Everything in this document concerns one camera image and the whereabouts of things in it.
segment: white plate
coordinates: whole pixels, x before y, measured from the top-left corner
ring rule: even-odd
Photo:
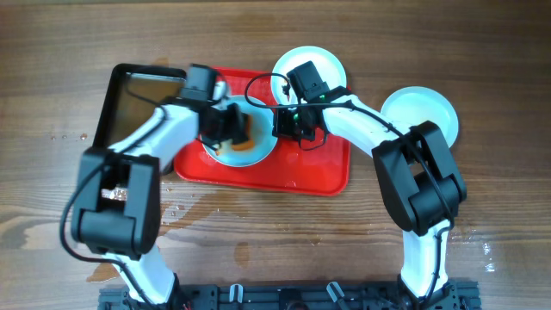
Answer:
[[[448,146],[459,133],[459,120],[451,103],[440,93],[421,86],[395,91],[382,105],[381,113],[393,121],[419,125],[432,121],[442,130]]]
[[[316,66],[321,79],[327,82],[330,90],[339,85],[346,87],[346,73],[344,72],[343,65],[338,61],[335,55],[321,47],[301,46],[286,52],[277,60],[277,63],[275,63],[273,72],[287,76],[287,73],[291,70],[309,60]],[[296,103],[293,102],[293,98],[295,98],[293,89],[289,91],[291,100],[283,94],[282,86],[285,85],[285,80],[283,78],[272,77],[270,85],[272,94],[278,104]]]
[[[260,100],[249,96],[254,103],[262,104]],[[232,149],[231,141],[222,142],[219,154],[211,150],[210,148],[203,146],[208,155],[221,164],[225,164],[231,167],[246,167],[252,164],[256,164],[261,160],[268,157],[277,143],[277,138],[272,136],[272,128],[274,123],[274,114],[269,108],[256,108],[251,106],[244,96],[230,96],[230,98],[215,106],[217,109],[221,109],[222,104],[237,103],[241,112],[252,116],[251,138],[255,142],[255,145],[246,151],[234,151]]]

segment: wooden tabletop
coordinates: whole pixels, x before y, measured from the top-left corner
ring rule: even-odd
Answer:
[[[485,309],[550,308],[550,16],[546,1],[0,7],[0,309],[91,309],[99,288],[122,284],[69,257],[57,234],[115,65],[270,71],[305,45],[335,53],[374,109],[409,85],[452,102],[468,199],[446,269],[479,282]],[[394,280],[403,263],[356,148],[330,198],[163,182],[158,244],[182,283]]]

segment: robotic arm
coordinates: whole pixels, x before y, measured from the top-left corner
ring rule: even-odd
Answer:
[[[411,128],[392,122],[363,105],[349,91],[328,90],[312,62],[293,69],[288,76],[298,101],[306,102],[304,108],[297,108],[300,117],[295,132],[322,127],[373,157],[387,211],[404,231],[405,261],[399,279],[412,301],[410,306],[419,308],[431,291],[435,270],[438,277],[432,290],[441,291],[448,281],[443,267],[447,233],[442,234],[442,243],[435,236],[449,226],[450,221],[427,174],[431,173],[438,182],[453,216],[457,215],[459,203],[466,199],[467,193],[442,133],[430,122]],[[87,183],[75,202],[71,223],[73,238],[96,254],[126,264],[148,301],[165,309],[186,308],[188,299],[155,246],[160,225],[159,171],[198,134],[203,143],[210,146],[222,140],[241,143],[246,139],[247,115],[240,113],[237,106],[222,111],[213,108],[213,103],[220,102],[228,93],[226,86],[215,80],[216,72],[212,69],[192,65],[189,80],[179,97],[165,100],[170,104],[156,108],[152,118],[123,141],[109,150],[90,148],[81,161],[79,181],[98,165],[103,164],[105,168]],[[310,102],[319,102],[320,98],[337,107],[307,106]],[[401,135],[388,130],[369,114],[392,124]],[[288,116],[292,117],[278,112],[275,121],[284,121],[282,118]],[[139,145],[112,160],[114,153],[127,149],[144,135],[147,137]],[[409,165],[415,158],[408,151],[406,140],[418,148],[430,171],[412,175]],[[117,184],[127,187],[127,201],[101,197],[101,189],[112,189]],[[136,301],[134,307],[138,306],[144,300],[128,275],[124,272],[121,275]]]

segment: red tray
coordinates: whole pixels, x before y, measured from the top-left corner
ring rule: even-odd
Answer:
[[[243,95],[249,81],[265,72],[217,68],[232,87],[232,95]],[[256,81],[249,95],[268,105],[276,104],[270,78]],[[319,144],[323,133],[317,134]],[[302,151],[296,141],[280,138],[272,153],[258,164],[234,168],[211,158],[196,141],[185,146],[174,159],[176,173],[185,180],[253,189],[268,189],[310,195],[337,195],[348,183],[350,142],[329,135],[324,146]]]

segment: wood grain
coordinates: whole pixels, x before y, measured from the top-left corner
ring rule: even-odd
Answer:
[[[468,200],[451,276],[485,309],[551,303],[550,2],[235,2],[0,7],[0,309],[95,308],[120,285],[60,249],[59,214],[91,145],[111,69],[168,59],[269,71],[322,46],[375,109],[423,85],[455,106]],[[80,139],[87,133],[88,139]],[[332,198],[164,179],[158,243],[183,283],[393,280],[401,231],[370,158]]]

